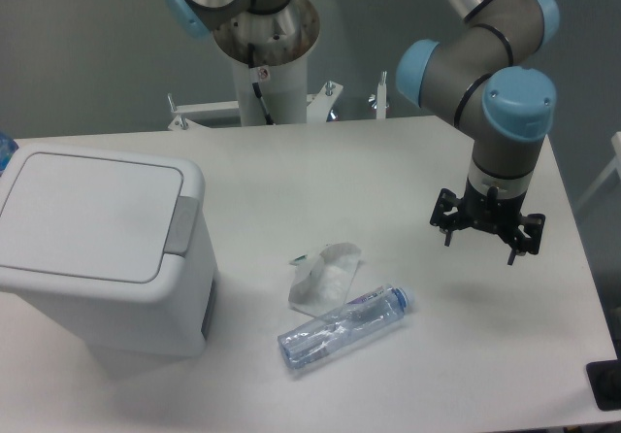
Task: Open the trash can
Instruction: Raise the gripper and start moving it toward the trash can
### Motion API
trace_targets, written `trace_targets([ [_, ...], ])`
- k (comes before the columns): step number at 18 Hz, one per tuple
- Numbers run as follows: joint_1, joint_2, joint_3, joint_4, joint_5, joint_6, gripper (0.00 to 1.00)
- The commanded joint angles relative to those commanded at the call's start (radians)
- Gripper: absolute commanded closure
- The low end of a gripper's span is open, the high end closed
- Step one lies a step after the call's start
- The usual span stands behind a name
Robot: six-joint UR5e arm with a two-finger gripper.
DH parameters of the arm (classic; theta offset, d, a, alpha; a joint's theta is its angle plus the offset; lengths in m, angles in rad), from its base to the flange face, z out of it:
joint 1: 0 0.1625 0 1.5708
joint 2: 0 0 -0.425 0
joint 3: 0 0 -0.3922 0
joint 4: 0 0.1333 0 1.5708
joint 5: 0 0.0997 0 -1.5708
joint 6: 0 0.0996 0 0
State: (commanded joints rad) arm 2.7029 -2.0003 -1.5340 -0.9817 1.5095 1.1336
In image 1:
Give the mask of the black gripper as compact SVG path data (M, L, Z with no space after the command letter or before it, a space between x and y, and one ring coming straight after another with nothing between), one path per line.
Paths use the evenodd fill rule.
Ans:
M502 179L468 176L462 199L443 188L430 217L430 224L444 235L449 247L455 231L472 228L500 236L508 235L507 265L517 256L538 255L545 226L544 214L523 216L527 178Z

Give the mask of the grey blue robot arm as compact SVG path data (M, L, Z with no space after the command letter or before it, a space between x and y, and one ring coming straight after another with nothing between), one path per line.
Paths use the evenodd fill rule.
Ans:
M523 62L556 33L554 0L448 0L466 24L454 42L420 40L403 54L396 87L469 136L462 196L443 189L430 222L445 236L472 228L512 256L536 254L545 223L521 208L553 124L553 82ZM244 125L324 122L335 86L307 95L307 58L319 36L309 0L165 0L192 37L211 36L233 66Z

